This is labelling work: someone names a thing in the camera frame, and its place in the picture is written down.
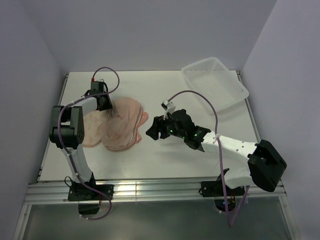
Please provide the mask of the pink floral mesh laundry bag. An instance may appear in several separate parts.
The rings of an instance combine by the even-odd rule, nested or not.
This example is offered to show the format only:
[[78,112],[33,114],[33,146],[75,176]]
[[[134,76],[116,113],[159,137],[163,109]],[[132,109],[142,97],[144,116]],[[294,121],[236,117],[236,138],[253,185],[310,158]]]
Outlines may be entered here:
[[[111,111],[92,111],[84,117],[84,140],[82,142],[82,145],[84,147],[92,148],[99,144],[102,144],[99,127],[106,121],[110,113]],[[148,118],[148,114],[143,111],[142,120],[139,122],[137,128],[138,139],[136,143],[138,143],[142,139],[141,135],[139,134],[139,127],[142,126],[148,120]]]

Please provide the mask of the pink bra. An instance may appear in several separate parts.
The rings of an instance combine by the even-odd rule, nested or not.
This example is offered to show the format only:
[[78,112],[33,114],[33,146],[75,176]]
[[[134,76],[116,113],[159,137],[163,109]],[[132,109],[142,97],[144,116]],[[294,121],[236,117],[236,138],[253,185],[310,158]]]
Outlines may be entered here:
[[138,125],[143,113],[141,104],[135,99],[116,99],[110,115],[99,127],[104,147],[112,152],[121,152],[132,147],[138,140]]

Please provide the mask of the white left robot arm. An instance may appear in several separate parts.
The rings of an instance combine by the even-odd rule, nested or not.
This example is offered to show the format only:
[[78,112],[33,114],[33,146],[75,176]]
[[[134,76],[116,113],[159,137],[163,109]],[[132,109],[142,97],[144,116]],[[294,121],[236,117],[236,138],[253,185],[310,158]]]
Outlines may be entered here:
[[83,151],[84,117],[112,108],[107,92],[105,82],[93,81],[80,101],[70,106],[56,105],[51,110],[49,140],[65,155],[72,173],[71,185],[80,188],[79,194],[86,200],[95,198],[98,188]]

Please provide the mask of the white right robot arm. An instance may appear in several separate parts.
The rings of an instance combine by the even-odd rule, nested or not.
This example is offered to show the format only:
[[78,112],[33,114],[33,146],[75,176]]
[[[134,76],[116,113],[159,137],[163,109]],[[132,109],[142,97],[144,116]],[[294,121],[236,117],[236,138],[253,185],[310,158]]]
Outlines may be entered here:
[[223,169],[217,177],[216,189],[222,195],[250,185],[274,192],[287,168],[287,163],[269,141],[246,142],[216,134],[195,125],[185,109],[176,110],[168,116],[154,117],[145,133],[155,141],[174,136],[183,139],[193,150],[218,154],[242,163],[241,167]]

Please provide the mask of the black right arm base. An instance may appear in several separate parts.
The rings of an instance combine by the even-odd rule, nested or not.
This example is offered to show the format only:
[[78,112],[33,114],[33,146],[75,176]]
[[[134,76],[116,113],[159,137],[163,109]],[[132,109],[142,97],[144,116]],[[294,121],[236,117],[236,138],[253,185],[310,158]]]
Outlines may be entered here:
[[[221,175],[219,175],[216,180],[202,181],[200,185],[201,187],[198,190],[198,193],[203,197],[223,197],[224,196]],[[225,189],[228,197],[243,196],[245,194],[245,188],[243,186],[233,188],[233,189],[226,186]]]

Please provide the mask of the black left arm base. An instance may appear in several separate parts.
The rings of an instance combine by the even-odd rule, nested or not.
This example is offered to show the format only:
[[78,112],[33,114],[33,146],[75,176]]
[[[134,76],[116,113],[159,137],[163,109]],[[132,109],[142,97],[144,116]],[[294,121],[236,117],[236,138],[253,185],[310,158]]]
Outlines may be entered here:
[[107,201],[105,196],[84,187],[81,183],[72,181],[67,200],[78,202],[78,212],[82,215],[96,215],[100,210],[101,201]]

